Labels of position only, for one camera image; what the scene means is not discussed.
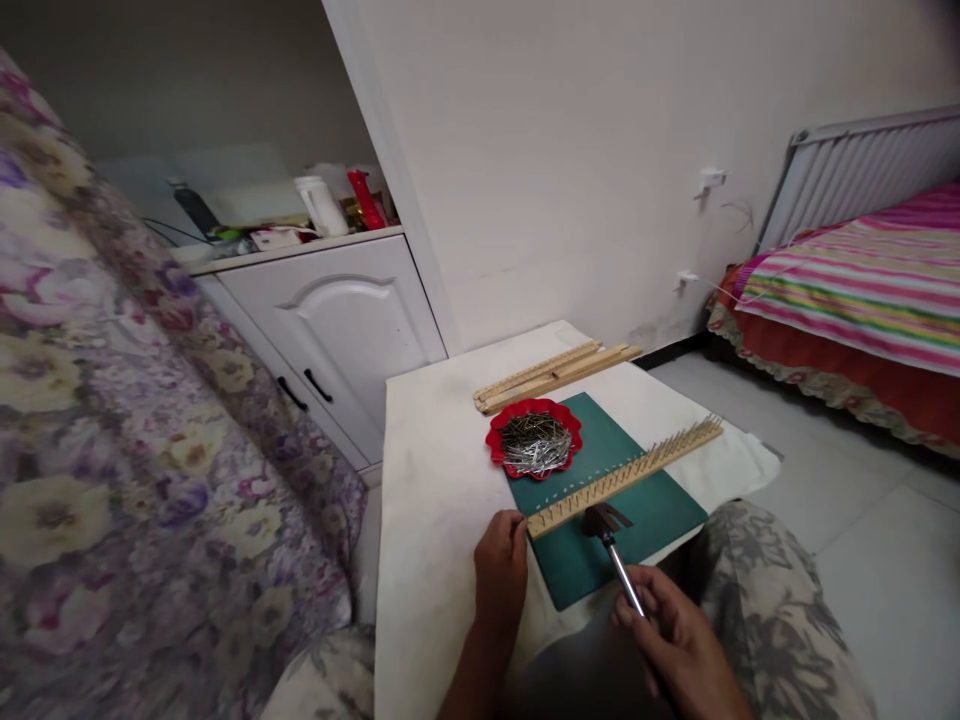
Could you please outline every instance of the striped bedsheet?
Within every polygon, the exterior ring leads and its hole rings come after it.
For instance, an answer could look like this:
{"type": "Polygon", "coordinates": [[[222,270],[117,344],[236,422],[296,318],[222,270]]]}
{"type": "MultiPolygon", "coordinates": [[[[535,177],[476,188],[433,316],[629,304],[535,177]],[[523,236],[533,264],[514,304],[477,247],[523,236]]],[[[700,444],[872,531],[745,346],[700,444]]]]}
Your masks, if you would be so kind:
{"type": "Polygon", "coordinates": [[[737,310],[960,377],[960,184],[751,261],[737,310]]]}

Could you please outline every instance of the red flower-shaped dish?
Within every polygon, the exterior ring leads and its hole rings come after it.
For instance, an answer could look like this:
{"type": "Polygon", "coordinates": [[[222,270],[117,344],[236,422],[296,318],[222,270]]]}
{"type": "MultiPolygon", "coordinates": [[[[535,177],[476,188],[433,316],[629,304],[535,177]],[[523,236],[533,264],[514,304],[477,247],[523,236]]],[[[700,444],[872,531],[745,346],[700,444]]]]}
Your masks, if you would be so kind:
{"type": "Polygon", "coordinates": [[[546,398],[521,400],[513,405],[507,405],[500,411],[499,415],[490,421],[490,432],[487,433],[487,445],[490,446],[490,459],[497,465],[503,465],[507,474],[514,479],[522,475],[529,475],[534,480],[546,480],[554,470],[566,470],[570,467],[574,454],[583,448],[583,438],[580,437],[581,427],[583,427],[583,425],[573,416],[570,408],[566,405],[560,405],[546,398]],[[521,417],[532,412],[547,413],[570,431],[570,452],[567,454],[567,461],[558,468],[547,470],[543,475],[535,475],[532,472],[521,472],[510,463],[504,462],[503,438],[500,436],[500,431],[507,426],[507,423],[510,422],[512,418],[521,417]]]}

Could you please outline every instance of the bed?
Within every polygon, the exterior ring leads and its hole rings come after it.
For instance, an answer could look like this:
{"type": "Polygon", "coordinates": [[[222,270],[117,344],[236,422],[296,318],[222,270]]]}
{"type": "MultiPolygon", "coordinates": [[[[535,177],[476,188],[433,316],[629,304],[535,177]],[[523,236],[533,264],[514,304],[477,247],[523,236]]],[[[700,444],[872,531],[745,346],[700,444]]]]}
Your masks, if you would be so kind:
{"type": "Polygon", "coordinates": [[[739,358],[960,458],[960,184],[731,267],[707,329],[739,358]]]}

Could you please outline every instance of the hammer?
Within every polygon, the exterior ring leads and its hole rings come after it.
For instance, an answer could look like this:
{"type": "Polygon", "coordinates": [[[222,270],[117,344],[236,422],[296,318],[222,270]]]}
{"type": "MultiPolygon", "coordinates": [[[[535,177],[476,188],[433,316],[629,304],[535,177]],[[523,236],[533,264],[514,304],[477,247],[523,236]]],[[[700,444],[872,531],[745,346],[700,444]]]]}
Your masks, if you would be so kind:
{"type": "Polygon", "coordinates": [[[647,618],[647,614],[640,605],[640,598],[637,596],[633,581],[627,575],[627,569],[623,566],[623,560],[620,559],[620,553],[617,552],[617,541],[613,534],[623,527],[632,527],[633,523],[627,520],[623,513],[612,507],[609,503],[597,503],[587,508],[583,514],[583,522],[580,524],[580,530],[587,537],[598,537],[603,546],[610,554],[610,560],[617,569],[617,575],[620,576],[620,583],[623,585],[623,591],[627,594],[630,605],[640,613],[640,617],[647,618]]]}

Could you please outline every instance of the red bottle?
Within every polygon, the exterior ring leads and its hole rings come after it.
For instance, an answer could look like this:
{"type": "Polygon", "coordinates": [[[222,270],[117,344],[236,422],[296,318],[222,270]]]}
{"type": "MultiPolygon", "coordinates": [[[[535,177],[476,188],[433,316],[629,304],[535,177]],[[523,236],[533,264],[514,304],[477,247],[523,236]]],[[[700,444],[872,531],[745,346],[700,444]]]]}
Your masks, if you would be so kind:
{"type": "Polygon", "coordinates": [[[357,202],[360,204],[360,212],[363,213],[363,222],[367,230],[379,230],[387,226],[383,216],[377,210],[377,205],[370,194],[370,188],[367,187],[366,173],[362,170],[351,170],[347,173],[350,184],[353,185],[353,191],[357,195],[357,202]]]}

